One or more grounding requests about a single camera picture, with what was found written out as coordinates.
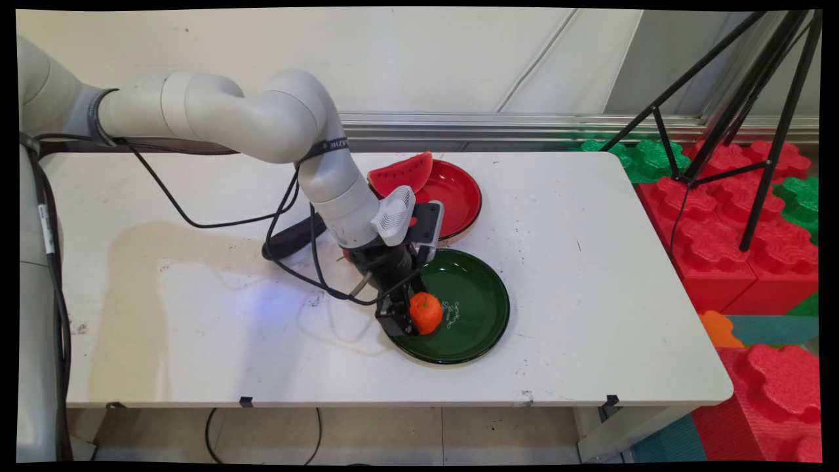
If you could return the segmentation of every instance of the toy orange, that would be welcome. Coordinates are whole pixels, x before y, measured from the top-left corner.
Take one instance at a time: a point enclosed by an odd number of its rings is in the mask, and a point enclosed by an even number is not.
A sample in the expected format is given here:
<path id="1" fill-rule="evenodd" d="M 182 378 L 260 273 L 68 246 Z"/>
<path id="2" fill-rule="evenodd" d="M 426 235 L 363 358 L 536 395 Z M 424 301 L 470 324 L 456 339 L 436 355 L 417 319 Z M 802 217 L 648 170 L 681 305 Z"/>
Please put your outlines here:
<path id="1" fill-rule="evenodd" d="M 411 319 L 419 334 L 433 333 L 443 322 L 443 307 L 436 296 L 421 291 L 411 297 Z"/>

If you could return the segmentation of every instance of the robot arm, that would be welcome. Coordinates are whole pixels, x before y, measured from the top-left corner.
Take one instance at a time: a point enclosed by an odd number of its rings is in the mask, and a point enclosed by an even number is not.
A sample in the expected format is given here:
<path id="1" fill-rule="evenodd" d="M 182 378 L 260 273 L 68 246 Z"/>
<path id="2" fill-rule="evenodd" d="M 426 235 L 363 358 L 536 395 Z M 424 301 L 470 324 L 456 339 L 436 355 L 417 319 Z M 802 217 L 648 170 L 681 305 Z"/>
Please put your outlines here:
<path id="1" fill-rule="evenodd" d="M 300 162 L 314 144 L 346 139 L 334 102 L 306 72 L 282 72 L 255 97 L 244 97 L 226 77 L 189 72 L 151 74 L 127 89 L 102 90 L 79 82 L 18 36 L 18 126 L 28 136 L 74 134 L 104 144 L 131 137 L 205 140 L 267 162 L 295 163 L 300 189 L 339 245 L 348 250 L 348 259 L 366 275 L 365 281 L 384 291 L 411 278 L 415 291 L 425 291 L 419 277 L 411 275 L 424 262 L 423 256 L 433 257 L 442 204 L 416 205 L 425 215 L 415 212 L 414 194 L 407 186 L 380 203 L 346 147 L 326 147 Z M 57 389 L 53 291 L 33 167 L 23 141 L 19 163 L 17 459 L 29 462 L 56 457 Z M 409 230 L 412 215 L 418 223 Z M 409 242 L 423 246 L 419 258 Z M 408 285 L 403 284 L 377 304 L 376 318 L 390 335 L 416 334 L 408 315 L 408 294 Z"/>
<path id="2" fill-rule="evenodd" d="M 335 104 L 310 74 L 291 70 L 244 97 L 222 76 L 162 72 L 107 93 L 97 108 L 103 138 L 168 137 L 222 144 L 260 160 L 295 163 L 312 145 L 345 138 Z M 300 189 L 347 249 L 378 236 L 378 199 L 348 149 L 300 164 Z"/>
<path id="3" fill-rule="evenodd" d="M 103 91 L 82 84 L 19 36 L 18 110 L 21 131 L 32 136 L 79 134 L 106 143 L 132 137 L 204 140 L 273 163 L 294 163 L 315 143 L 345 138 L 329 93 L 304 71 L 278 74 L 255 97 L 244 97 L 226 77 L 179 71 Z M 370 222 L 378 199 L 348 149 L 306 160 L 298 178 L 342 247 L 377 240 Z"/>

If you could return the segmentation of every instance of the foam block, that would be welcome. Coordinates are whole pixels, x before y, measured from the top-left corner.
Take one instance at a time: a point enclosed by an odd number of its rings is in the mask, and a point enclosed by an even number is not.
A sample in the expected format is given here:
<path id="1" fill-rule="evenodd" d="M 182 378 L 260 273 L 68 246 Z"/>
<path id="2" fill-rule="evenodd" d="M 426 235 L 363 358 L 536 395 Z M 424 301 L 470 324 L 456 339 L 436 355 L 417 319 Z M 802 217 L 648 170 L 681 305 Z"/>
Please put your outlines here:
<path id="1" fill-rule="evenodd" d="M 810 232 L 810 242 L 818 245 L 819 178 L 811 177 L 802 181 L 796 177 L 787 177 L 774 188 L 773 193 L 786 202 L 781 213 L 784 219 Z"/>
<path id="2" fill-rule="evenodd" d="M 757 280 L 723 313 L 783 315 L 819 290 L 819 248 L 793 223 L 758 225 L 748 265 Z"/>
<path id="3" fill-rule="evenodd" d="M 679 209 L 685 201 L 685 184 L 674 181 L 670 177 L 661 177 L 654 184 L 639 184 L 635 190 L 644 209 L 647 210 L 649 220 L 659 235 L 661 243 L 670 247 L 673 235 L 673 223 L 679 216 Z M 708 194 L 706 188 L 699 186 L 691 189 L 685 202 L 681 222 L 693 220 L 706 222 L 713 219 L 717 201 Z"/>
<path id="4" fill-rule="evenodd" d="M 585 143 L 583 143 L 579 148 L 576 148 L 574 150 L 582 152 L 597 152 L 603 147 L 604 144 L 606 144 L 606 141 L 596 141 L 594 139 L 589 139 Z M 632 164 L 632 157 L 629 156 L 629 150 L 623 143 L 615 144 L 608 152 L 618 157 L 618 159 L 621 161 L 623 169 L 628 168 Z"/>
<path id="5" fill-rule="evenodd" d="M 797 307 L 787 312 L 788 317 L 818 317 L 819 316 L 819 292 L 807 297 Z"/>
<path id="6" fill-rule="evenodd" d="M 700 462 L 707 460 L 693 417 L 685 415 L 649 435 L 633 447 L 635 460 L 652 462 Z"/>
<path id="7" fill-rule="evenodd" d="M 743 149 L 743 155 L 753 163 L 769 158 L 769 150 L 772 143 L 766 141 L 754 141 L 752 145 Z M 787 177 L 798 177 L 802 180 L 807 178 L 807 169 L 810 168 L 810 160 L 801 155 L 798 146 L 791 143 L 784 143 L 781 147 L 781 156 L 775 173 L 772 175 L 772 183 L 777 185 Z"/>
<path id="8" fill-rule="evenodd" d="M 798 346 L 717 352 L 734 395 L 691 413 L 708 460 L 821 462 L 818 358 Z"/>
<path id="9" fill-rule="evenodd" d="M 655 184 L 639 184 L 636 192 L 669 250 L 685 184 L 662 177 Z M 757 280 L 748 254 L 738 248 L 737 234 L 719 220 L 716 208 L 717 200 L 702 186 L 690 190 L 673 245 L 673 265 L 697 312 L 722 312 Z"/>
<path id="10" fill-rule="evenodd" d="M 760 177 L 750 173 L 722 179 L 709 191 L 719 203 L 717 216 L 726 225 L 737 230 L 740 237 L 743 236 L 748 216 L 752 212 L 759 186 Z M 758 227 L 783 219 L 781 217 L 783 210 L 784 200 L 771 193 L 767 194 L 763 202 L 763 210 L 758 218 Z"/>
<path id="11" fill-rule="evenodd" d="M 819 335 L 817 317 L 726 315 L 734 324 L 732 335 L 744 344 L 801 345 Z"/>
<path id="12" fill-rule="evenodd" d="M 732 331 L 734 323 L 720 312 L 709 310 L 699 314 L 699 320 L 708 337 L 711 338 L 711 343 L 715 348 L 742 348 L 743 343 L 734 337 Z"/>
<path id="13" fill-rule="evenodd" d="M 670 148 L 673 150 L 676 167 L 684 170 L 690 164 L 690 159 L 682 154 L 682 147 L 678 143 L 670 141 Z M 625 169 L 632 183 L 655 183 L 661 177 L 672 174 L 667 151 L 660 141 L 640 141 L 631 149 L 630 157 L 633 163 Z"/>
<path id="14" fill-rule="evenodd" d="M 699 153 L 699 149 L 701 149 L 704 144 L 704 139 L 697 142 L 691 147 L 685 149 L 685 155 L 693 161 Z M 711 155 L 711 158 L 706 162 L 705 169 L 702 170 L 699 178 L 704 179 L 706 177 L 715 176 L 717 174 L 721 174 L 722 172 L 739 169 L 750 164 L 752 164 L 752 161 L 743 155 L 743 148 L 737 144 L 731 144 L 729 146 L 719 144 L 717 148 L 714 149 L 714 153 Z M 720 181 L 713 181 L 703 185 L 710 189 L 717 186 L 719 182 Z"/>

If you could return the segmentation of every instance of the black tripod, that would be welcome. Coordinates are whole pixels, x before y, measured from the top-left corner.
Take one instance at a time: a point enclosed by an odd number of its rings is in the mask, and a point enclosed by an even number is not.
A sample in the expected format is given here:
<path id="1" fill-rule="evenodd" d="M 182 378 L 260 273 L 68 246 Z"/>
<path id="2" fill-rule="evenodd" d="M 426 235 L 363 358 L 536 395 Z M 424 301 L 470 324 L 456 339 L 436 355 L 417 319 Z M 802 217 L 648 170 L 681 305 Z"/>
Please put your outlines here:
<path id="1" fill-rule="evenodd" d="M 667 140 L 667 130 L 664 129 L 664 121 L 661 118 L 659 106 L 664 103 L 677 90 L 685 85 L 693 76 L 695 76 L 703 67 L 707 66 L 717 55 L 726 49 L 735 39 L 739 38 L 743 32 L 755 24 L 766 12 L 754 12 L 749 15 L 740 25 L 738 25 L 728 36 L 719 42 L 713 49 L 708 51 L 702 59 L 693 65 L 684 75 L 674 82 L 673 85 L 667 88 L 658 98 L 653 100 L 635 119 L 633 119 L 626 128 L 622 129 L 620 133 L 615 135 L 600 151 L 608 151 L 615 144 L 618 143 L 624 136 L 632 131 L 639 123 L 647 118 L 651 113 L 655 118 L 655 124 L 659 128 L 661 134 L 662 145 L 664 151 L 667 153 L 667 159 L 670 161 L 670 170 L 672 171 L 672 178 L 676 181 L 686 182 L 685 201 L 687 201 L 687 192 L 691 188 L 696 188 L 700 184 L 717 181 L 726 177 L 736 176 L 743 172 L 751 170 L 763 169 L 763 176 L 760 180 L 757 195 L 754 198 L 752 211 L 749 213 L 746 229 L 743 231 L 743 239 L 740 241 L 740 250 L 748 251 L 749 245 L 752 243 L 752 236 L 754 236 L 754 229 L 758 225 L 758 218 L 763 210 L 763 203 L 766 200 L 766 195 L 769 192 L 769 185 L 772 181 L 772 175 L 775 172 L 775 167 L 778 165 L 778 159 L 781 153 L 781 147 L 784 145 L 787 131 L 789 131 L 789 124 L 792 121 L 792 115 L 795 111 L 795 106 L 798 104 L 798 99 L 801 95 L 801 89 L 804 87 L 804 80 L 807 78 L 807 71 L 810 69 L 810 63 L 813 60 L 813 55 L 816 52 L 816 43 L 821 34 L 821 10 L 813 12 L 813 18 L 799 35 L 795 36 L 801 24 L 804 23 L 804 18 L 810 10 L 790 10 L 781 20 L 778 28 L 772 34 L 769 42 L 760 51 L 760 55 L 754 61 L 751 68 L 749 68 L 743 81 L 737 87 L 731 101 L 726 105 L 722 111 L 720 119 L 708 133 L 705 143 L 702 145 L 693 162 L 690 163 L 684 173 L 679 172 L 676 165 L 676 159 L 673 156 L 673 150 L 670 148 L 670 142 Z M 789 94 L 787 95 L 784 109 L 781 112 L 778 127 L 775 130 L 775 136 L 772 140 L 772 147 L 769 151 L 769 158 L 763 162 L 746 165 L 735 170 L 729 170 L 716 174 L 715 176 L 705 177 L 699 179 L 699 175 L 705 169 L 708 160 L 713 155 L 714 149 L 725 139 L 724 145 L 728 146 L 737 131 L 743 125 L 743 121 L 752 109 L 752 105 L 757 101 L 760 92 L 769 83 L 769 79 L 780 66 L 789 50 L 795 42 L 807 32 L 807 39 L 804 44 L 804 50 L 801 52 L 801 57 L 798 61 L 798 67 L 795 69 L 792 83 L 789 86 Z"/>

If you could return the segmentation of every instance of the teal foam mat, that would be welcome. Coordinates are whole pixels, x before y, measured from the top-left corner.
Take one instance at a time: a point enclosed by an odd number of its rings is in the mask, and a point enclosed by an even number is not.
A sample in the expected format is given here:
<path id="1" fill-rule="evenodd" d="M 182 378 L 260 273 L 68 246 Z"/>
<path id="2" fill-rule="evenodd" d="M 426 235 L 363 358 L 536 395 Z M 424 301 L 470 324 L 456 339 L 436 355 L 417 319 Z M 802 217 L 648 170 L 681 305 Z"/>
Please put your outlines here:
<path id="1" fill-rule="evenodd" d="M 633 446 L 637 462 L 700 462 L 708 460 L 691 415 L 672 422 L 668 427 Z"/>
<path id="2" fill-rule="evenodd" d="M 801 345 L 819 335 L 818 317 L 726 315 L 744 344 Z"/>

